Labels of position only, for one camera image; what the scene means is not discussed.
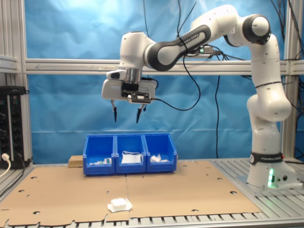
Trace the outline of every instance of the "blue backdrop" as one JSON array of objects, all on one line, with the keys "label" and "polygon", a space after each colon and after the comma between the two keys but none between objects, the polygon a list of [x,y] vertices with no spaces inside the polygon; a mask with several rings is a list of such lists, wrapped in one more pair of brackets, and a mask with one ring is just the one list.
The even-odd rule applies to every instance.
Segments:
[{"label": "blue backdrop", "polygon": [[[265,15],[277,36],[283,58],[277,14],[265,0],[198,0],[181,33],[190,23],[214,7],[231,4],[240,16]],[[142,0],[25,0],[29,58],[119,59],[121,37],[128,31],[144,31]],[[155,41],[176,38],[177,0],[145,0],[147,26]],[[181,0],[183,21],[194,0]],[[226,54],[250,59],[247,47],[233,48],[223,38],[212,43]],[[157,97],[187,108],[198,98],[189,76],[153,76],[159,81]],[[138,105],[101,98],[104,75],[29,75],[33,157],[35,163],[65,163],[81,154],[88,134],[170,132],[180,159],[215,158],[217,110],[214,94],[217,76],[195,76],[201,100],[187,112],[154,102],[135,123]],[[251,128],[247,99],[255,93],[251,81],[240,76],[222,76],[218,153],[220,158],[248,157]]]}]

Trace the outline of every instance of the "white paper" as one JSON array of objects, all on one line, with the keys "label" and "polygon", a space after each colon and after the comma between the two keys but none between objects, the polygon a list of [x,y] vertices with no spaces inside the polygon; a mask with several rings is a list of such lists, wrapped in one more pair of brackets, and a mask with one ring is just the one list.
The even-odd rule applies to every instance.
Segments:
[{"label": "white paper", "polygon": [[142,158],[142,156],[139,152],[123,151],[122,164],[141,163],[141,158]]},{"label": "white paper", "polygon": [[111,200],[111,203],[108,204],[108,209],[112,212],[130,210],[133,207],[128,198],[117,198]]}]

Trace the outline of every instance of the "connector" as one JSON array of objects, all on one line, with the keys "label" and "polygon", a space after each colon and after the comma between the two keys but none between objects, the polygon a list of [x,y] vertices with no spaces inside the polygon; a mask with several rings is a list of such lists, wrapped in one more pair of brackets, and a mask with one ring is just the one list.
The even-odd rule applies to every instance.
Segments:
[{"label": "connector", "polygon": [[6,162],[10,161],[10,156],[7,153],[2,154],[1,158]]}]

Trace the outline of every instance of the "blue plastic bin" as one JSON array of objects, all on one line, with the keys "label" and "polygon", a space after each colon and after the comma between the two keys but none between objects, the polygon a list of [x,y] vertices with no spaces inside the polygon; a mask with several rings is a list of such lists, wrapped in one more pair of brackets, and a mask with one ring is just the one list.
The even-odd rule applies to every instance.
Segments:
[{"label": "blue plastic bin", "polygon": [[[142,134],[117,134],[116,141],[116,173],[141,173],[147,172],[146,148]],[[122,164],[123,151],[139,152],[142,155],[141,163]]]},{"label": "blue plastic bin", "polygon": [[[111,164],[92,164],[110,158]],[[83,153],[84,175],[115,173],[115,135],[88,135]]]},{"label": "blue plastic bin", "polygon": [[[143,134],[147,148],[147,172],[174,172],[176,171],[177,152],[171,135]],[[162,160],[169,162],[150,162],[152,156],[161,155]]]}]

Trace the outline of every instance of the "white cable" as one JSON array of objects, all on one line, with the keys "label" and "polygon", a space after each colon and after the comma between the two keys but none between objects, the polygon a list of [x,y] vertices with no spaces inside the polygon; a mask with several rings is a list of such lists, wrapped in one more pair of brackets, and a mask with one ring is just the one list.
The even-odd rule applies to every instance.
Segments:
[{"label": "white cable", "polygon": [[7,174],[7,172],[10,170],[10,156],[7,153],[4,153],[4,154],[2,154],[1,158],[4,161],[6,161],[9,164],[9,166],[6,169],[6,171],[0,175],[0,178],[3,177],[5,174]]}]

